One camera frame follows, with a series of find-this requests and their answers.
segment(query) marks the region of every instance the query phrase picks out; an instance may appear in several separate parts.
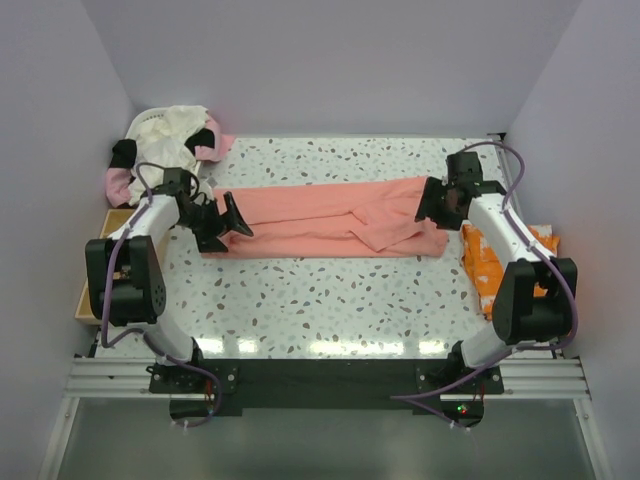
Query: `floor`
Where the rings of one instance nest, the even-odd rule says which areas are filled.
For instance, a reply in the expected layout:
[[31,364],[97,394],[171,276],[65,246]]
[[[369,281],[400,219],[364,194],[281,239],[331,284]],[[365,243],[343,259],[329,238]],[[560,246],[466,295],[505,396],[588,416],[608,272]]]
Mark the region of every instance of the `floor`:
[[[447,154],[474,141],[238,138],[200,176],[217,188],[442,177]],[[505,183],[495,149],[477,151],[485,179]],[[191,232],[176,228],[163,265],[167,309],[206,357],[445,357],[486,323],[461,253],[450,232],[441,258],[205,260]],[[153,357],[133,336],[96,356]]]

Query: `white cloth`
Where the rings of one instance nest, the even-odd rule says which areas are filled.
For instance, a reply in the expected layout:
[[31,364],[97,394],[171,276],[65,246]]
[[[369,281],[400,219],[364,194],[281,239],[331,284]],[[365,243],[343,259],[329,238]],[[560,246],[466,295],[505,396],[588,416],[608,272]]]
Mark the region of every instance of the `white cloth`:
[[[139,162],[152,162],[163,167],[180,167],[196,171],[196,159],[184,142],[202,130],[207,121],[207,109],[200,106],[169,107],[162,117],[142,122],[131,138],[136,141]],[[142,176],[151,188],[162,183],[163,172],[153,167],[142,167]],[[131,205],[140,201],[144,192],[142,182],[136,178],[129,185]]]

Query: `pink towel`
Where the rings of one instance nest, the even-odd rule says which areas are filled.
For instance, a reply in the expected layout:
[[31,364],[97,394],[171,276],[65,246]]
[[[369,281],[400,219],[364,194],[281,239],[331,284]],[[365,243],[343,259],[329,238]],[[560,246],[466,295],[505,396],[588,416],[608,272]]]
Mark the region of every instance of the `pink towel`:
[[[424,177],[231,190],[254,237],[231,232],[212,258],[440,256],[447,233],[414,217]],[[224,205],[216,189],[218,204]]]

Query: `gray floor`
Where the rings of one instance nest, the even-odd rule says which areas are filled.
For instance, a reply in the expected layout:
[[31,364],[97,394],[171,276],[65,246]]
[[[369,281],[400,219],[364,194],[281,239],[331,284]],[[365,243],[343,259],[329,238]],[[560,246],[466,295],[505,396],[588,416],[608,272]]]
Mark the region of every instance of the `gray floor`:
[[59,478],[594,478],[570,401],[494,401],[472,432],[408,412],[248,410],[184,435],[166,400],[83,400]]

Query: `white wall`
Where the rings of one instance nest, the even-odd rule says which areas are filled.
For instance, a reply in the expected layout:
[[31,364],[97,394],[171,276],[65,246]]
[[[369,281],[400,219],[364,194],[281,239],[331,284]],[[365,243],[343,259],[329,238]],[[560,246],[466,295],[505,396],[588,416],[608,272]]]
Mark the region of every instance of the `white wall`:
[[73,354],[84,244],[132,105],[77,0],[0,5],[0,478],[35,478]]
[[640,476],[640,2],[583,0],[508,142],[528,221],[578,264],[580,353],[620,479]]
[[505,131],[579,0],[83,0],[139,109],[235,133]]

